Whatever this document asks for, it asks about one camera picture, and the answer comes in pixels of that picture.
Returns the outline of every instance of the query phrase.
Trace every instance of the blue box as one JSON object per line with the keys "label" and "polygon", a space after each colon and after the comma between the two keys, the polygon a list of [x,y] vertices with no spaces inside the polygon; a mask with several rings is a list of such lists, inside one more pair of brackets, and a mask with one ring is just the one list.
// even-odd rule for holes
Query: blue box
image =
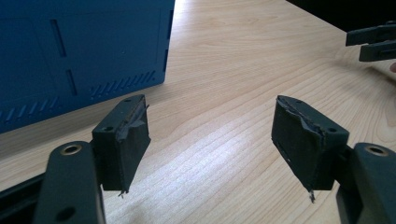
{"label": "blue box", "polygon": [[163,83],[175,0],[0,0],[0,133]]}

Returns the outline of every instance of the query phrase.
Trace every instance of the wooden table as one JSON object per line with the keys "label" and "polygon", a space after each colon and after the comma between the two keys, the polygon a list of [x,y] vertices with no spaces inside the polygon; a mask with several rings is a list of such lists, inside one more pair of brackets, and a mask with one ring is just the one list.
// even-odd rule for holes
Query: wooden table
{"label": "wooden table", "polygon": [[[276,96],[396,148],[391,62],[359,63],[346,34],[283,0],[177,0],[165,83],[147,96],[152,142],[108,223],[337,223],[335,193],[309,194],[271,141]],[[0,135],[0,189],[45,171],[60,144],[90,141],[121,97]]]}

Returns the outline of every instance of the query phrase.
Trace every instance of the screw hole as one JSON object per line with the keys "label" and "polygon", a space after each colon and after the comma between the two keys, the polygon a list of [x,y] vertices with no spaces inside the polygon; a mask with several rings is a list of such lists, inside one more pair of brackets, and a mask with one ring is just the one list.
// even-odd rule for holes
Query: screw hole
{"label": "screw hole", "polygon": [[105,127],[102,130],[105,132],[110,132],[111,130],[113,130],[113,127]]}
{"label": "screw hole", "polygon": [[372,154],[375,154],[376,156],[388,156],[388,152],[379,147],[366,147],[366,150]]}
{"label": "screw hole", "polygon": [[74,207],[66,207],[64,210],[60,211],[56,215],[56,220],[59,222],[67,221],[76,213],[76,209]]}
{"label": "screw hole", "polygon": [[82,149],[81,145],[71,145],[62,149],[61,154],[64,156],[70,156],[78,153],[81,149]]}

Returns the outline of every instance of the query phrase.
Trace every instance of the wood grain surface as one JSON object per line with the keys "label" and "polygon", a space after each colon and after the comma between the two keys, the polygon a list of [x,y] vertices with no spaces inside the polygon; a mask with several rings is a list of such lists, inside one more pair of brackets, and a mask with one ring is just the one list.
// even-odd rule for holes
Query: wood grain surface
{"label": "wood grain surface", "polygon": [[[346,34],[283,0],[177,0],[164,84],[142,90],[152,142],[130,192],[105,192],[108,223],[338,223],[271,141],[276,96],[396,149],[396,82],[359,63]],[[0,135],[0,189],[45,171],[60,144],[92,139],[122,98]]]}

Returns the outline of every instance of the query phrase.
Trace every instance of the blue plastic crate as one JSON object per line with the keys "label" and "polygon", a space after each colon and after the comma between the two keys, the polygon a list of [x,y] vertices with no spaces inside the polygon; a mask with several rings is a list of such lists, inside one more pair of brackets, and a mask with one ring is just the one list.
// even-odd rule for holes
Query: blue plastic crate
{"label": "blue plastic crate", "polygon": [[0,133],[163,83],[175,0],[0,0]]}

